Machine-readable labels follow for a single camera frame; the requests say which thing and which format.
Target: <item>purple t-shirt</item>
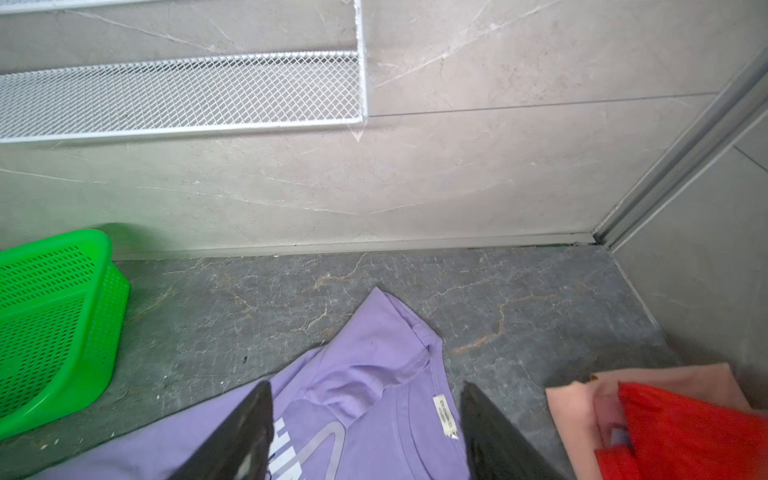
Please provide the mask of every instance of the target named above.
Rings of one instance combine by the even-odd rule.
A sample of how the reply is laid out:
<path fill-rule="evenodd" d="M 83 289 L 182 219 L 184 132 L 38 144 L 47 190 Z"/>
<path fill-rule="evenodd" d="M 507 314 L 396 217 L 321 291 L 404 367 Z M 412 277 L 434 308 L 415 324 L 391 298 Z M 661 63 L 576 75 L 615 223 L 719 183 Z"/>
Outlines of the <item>purple t-shirt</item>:
<path fill-rule="evenodd" d="M 374 289 L 327 345 L 271 380 L 275 480 L 466 480 L 440 338 Z M 51 467 L 34 480 L 165 480 L 232 412 L 241 386 Z"/>

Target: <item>wall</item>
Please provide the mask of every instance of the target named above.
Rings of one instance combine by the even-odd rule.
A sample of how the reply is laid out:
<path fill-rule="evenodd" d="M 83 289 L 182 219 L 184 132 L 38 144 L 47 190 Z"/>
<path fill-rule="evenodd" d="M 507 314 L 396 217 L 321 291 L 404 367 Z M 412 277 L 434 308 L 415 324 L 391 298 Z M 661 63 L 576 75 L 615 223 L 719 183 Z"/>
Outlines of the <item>wall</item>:
<path fill-rule="evenodd" d="M 118 252 L 588 233 L 768 44 L 762 0 L 363 8 L 364 127 L 0 146 L 0 248 L 93 226 Z M 12 15 L 0 71 L 350 47 L 353 26 L 349 0 Z"/>
<path fill-rule="evenodd" d="M 729 362 L 768 407 L 768 116 L 615 250 L 688 363 Z"/>

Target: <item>gray marble floor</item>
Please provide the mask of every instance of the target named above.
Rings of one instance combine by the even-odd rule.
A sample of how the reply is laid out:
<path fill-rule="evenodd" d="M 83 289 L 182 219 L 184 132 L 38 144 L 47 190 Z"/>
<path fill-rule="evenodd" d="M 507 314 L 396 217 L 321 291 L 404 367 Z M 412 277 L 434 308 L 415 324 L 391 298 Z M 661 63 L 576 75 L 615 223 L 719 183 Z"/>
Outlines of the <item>gray marble floor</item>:
<path fill-rule="evenodd" d="M 132 290 L 112 383 L 82 412 L 0 442 L 2 480 L 279 370 L 333 337 L 374 286 L 397 295 L 445 339 L 454 396 L 464 382 L 477 383 L 570 477 L 545 386 L 680 361 L 600 247 L 131 261 L 118 268 Z"/>

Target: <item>green plastic basket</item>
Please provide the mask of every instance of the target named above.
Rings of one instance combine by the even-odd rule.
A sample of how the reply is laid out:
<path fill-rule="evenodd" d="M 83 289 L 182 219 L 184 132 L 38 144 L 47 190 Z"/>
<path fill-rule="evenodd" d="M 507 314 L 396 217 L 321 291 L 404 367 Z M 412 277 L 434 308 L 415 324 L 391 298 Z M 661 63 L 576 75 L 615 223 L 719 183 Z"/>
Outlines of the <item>green plastic basket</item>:
<path fill-rule="evenodd" d="M 0 440 L 107 388 L 129 289 L 111 253 L 98 230 L 0 252 Z"/>

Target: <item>clothing label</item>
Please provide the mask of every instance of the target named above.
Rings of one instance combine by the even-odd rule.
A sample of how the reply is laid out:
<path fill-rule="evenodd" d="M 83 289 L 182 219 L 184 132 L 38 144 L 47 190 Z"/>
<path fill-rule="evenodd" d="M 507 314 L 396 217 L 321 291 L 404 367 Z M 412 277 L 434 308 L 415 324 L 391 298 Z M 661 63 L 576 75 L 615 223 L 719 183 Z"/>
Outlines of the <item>clothing label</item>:
<path fill-rule="evenodd" d="M 432 401 L 435 403 L 437 416 L 440 417 L 443 434 L 446 437 L 458 440 L 458 427 L 453 419 L 451 409 L 448 407 L 448 402 L 445 401 L 445 395 L 433 396 Z"/>

